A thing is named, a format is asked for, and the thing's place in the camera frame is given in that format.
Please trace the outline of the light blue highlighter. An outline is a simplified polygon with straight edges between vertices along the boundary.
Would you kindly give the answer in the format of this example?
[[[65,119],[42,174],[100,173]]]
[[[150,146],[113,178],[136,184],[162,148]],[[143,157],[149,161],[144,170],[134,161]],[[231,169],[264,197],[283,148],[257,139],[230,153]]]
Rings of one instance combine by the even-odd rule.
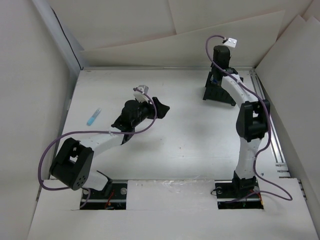
[[[94,121],[96,120],[96,118],[98,117],[98,115],[100,114],[100,112],[101,112],[101,108],[98,108],[94,113],[93,113],[93,115],[88,119],[88,121],[86,122],[86,125],[87,126],[91,126],[93,123],[94,123]]]

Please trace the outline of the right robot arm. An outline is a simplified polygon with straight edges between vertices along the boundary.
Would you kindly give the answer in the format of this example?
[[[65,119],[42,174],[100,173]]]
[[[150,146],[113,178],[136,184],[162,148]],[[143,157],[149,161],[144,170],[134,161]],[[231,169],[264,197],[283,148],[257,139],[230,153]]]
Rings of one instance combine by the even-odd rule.
[[[239,107],[236,131],[240,138],[238,164],[231,184],[231,191],[237,197],[249,192],[245,180],[255,177],[254,161],[265,134],[270,130],[270,102],[262,99],[245,86],[238,72],[229,67],[230,49],[225,45],[213,48],[213,82],[225,90]]]

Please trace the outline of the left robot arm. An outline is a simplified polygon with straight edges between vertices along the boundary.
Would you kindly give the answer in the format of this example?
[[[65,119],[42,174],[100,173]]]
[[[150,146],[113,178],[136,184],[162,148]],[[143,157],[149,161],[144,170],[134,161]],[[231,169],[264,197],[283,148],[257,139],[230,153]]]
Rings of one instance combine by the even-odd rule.
[[[120,116],[107,133],[94,134],[89,138],[66,139],[50,166],[50,174],[70,189],[93,189],[100,198],[111,194],[112,180],[100,171],[92,171],[94,157],[128,142],[136,133],[135,128],[146,119],[163,119],[170,107],[157,97],[153,102],[125,102]]]

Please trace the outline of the black two-compartment organizer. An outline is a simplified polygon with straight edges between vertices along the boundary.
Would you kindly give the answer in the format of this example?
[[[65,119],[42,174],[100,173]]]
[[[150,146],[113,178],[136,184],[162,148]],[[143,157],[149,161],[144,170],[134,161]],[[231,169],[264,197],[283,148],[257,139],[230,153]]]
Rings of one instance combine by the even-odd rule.
[[[236,102],[231,97],[231,95],[221,87],[219,82],[218,84],[212,83],[212,78],[214,78],[213,74],[209,72],[205,83],[205,91],[202,99],[221,102],[234,107],[236,105]]]

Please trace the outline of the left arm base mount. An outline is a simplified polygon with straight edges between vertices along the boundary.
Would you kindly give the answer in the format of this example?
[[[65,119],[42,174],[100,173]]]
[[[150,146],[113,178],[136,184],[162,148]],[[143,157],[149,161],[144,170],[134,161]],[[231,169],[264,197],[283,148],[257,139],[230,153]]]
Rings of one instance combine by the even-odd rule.
[[[88,200],[88,192],[83,190],[79,204],[80,210],[126,210],[127,193],[127,180],[113,180],[106,195],[101,191],[91,189]]]

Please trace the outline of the aluminium rail right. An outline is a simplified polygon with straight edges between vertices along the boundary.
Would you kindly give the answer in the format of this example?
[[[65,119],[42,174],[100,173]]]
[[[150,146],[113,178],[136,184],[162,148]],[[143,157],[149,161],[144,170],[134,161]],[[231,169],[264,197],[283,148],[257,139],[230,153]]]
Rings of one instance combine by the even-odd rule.
[[[269,101],[270,107],[271,101],[268,100],[267,93],[264,90],[262,82],[256,71],[254,69],[250,70],[249,76],[252,91],[254,91],[255,94],[262,100]],[[268,111],[266,123],[267,132],[259,148],[260,153],[258,154],[256,160],[257,169],[262,177],[267,178],[267,171],[262,171],[262,164],[272,164],[272,173],[276,173],[279,178],[290,178],[291,174],[282,151],[270,110]]]

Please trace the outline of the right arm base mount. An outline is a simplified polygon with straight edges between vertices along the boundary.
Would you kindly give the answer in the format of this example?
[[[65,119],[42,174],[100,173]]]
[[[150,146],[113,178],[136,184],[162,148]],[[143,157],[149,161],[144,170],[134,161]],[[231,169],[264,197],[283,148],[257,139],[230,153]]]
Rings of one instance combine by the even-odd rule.
[[[217,180],[214,182],[212,195],[216,196],[219,210],[260,209],[263,201],[259,191],[257,178],[240,179],[234,173],[232,180]]]

